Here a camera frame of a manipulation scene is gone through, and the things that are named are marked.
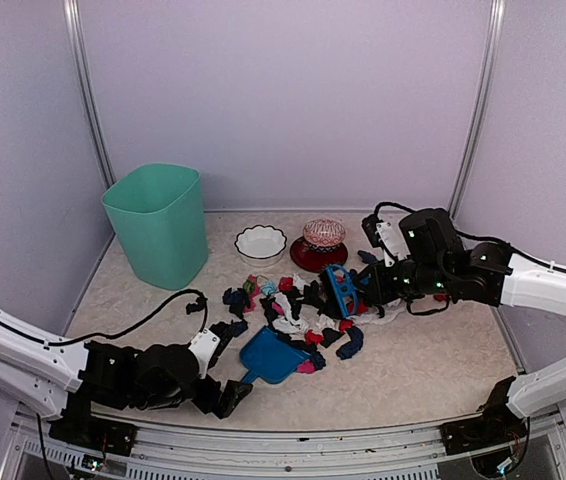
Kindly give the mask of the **blue hand brush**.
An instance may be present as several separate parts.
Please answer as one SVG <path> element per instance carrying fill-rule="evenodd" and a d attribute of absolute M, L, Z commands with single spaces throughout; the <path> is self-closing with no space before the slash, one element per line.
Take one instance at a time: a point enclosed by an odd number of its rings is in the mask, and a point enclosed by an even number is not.
<path fill-rule="evenodd" d="M 323 313 L 335 319 L 357 314 L 359 298 L 349 272 L 340 265 L 329 265 L 320 274 L 325 296 Z"/>

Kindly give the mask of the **blue plastic dustpan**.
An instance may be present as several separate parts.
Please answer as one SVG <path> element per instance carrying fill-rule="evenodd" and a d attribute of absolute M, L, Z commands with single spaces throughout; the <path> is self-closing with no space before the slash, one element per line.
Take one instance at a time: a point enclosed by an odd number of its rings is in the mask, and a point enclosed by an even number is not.
<path fill-rule="evenodd" d="M 264 326 L 239 352 L 240 361 L 246 369 L 241 382 L 253 384 L 261 379 L 268 384 L 280 384 L 309 357 L 309 353 L 282 342 Z"/>

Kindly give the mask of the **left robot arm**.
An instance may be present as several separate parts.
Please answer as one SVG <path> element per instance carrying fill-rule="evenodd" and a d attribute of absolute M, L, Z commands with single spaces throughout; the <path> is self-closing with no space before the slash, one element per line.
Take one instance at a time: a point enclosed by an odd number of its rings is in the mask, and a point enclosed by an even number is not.
<path fill-rule="evenodd" d="M 0 309 L 0 388 L 47 421 L 59 421 L 84 445 L 103 434 L 86 408 L 173 409 L 191 402 L 203 413 L 228 417 L 252 384 L 220 383 L 209 375 L 236 335 L 233 324 L 203 325 L 185 344 L 119 347 L 120 333 L 69 339 Z"/>

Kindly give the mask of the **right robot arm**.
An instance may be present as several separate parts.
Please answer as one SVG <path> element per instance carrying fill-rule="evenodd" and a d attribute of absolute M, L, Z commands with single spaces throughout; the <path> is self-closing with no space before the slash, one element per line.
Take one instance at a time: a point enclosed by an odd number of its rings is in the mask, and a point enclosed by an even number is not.
<path fill-rule="evenodd" d="M 444 295 L 448 303 L 473 301 L 493 307 L 525 307 L 566 317 L 566 266 L 541 260 L 510 243 L 458 230 L 443 208 L 406 208 L 398 226 L 377 211 L 362 229 L 384 258 L 365 267 L 353 283 L 374 305 L 400 299 L 407 305 L 426 296 Z M 529 374 L 508 377 L 492 389 L 474 433 L 486 444 L 523 419 L 566 400 L 566 357 Z"/>

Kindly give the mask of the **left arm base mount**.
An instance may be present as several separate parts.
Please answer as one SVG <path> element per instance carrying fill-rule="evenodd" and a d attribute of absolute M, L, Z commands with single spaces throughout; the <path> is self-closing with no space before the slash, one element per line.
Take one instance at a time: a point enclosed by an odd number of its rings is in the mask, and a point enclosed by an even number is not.
<path fill-rule="evenodd" d="M 94 416 L 90 403 L 68 406 L 49 428 L 49 436 L 55 440 L 123 457 L 131 455 L 136 435 L 133 424 Z"/>

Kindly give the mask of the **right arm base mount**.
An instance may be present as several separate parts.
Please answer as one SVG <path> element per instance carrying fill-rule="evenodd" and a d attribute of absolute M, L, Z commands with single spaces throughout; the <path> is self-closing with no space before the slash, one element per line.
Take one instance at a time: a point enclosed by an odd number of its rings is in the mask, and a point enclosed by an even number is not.
<path fill-rule="evenodd" d="M 480 450 L 523 438 L 529 432 L 526 417 L 518 417 L 508 407 L 509 387 L 515 380 L 507 377 L 495 384 L 480 415 L 443 423 L 439 430 L 447 455 Z"/>

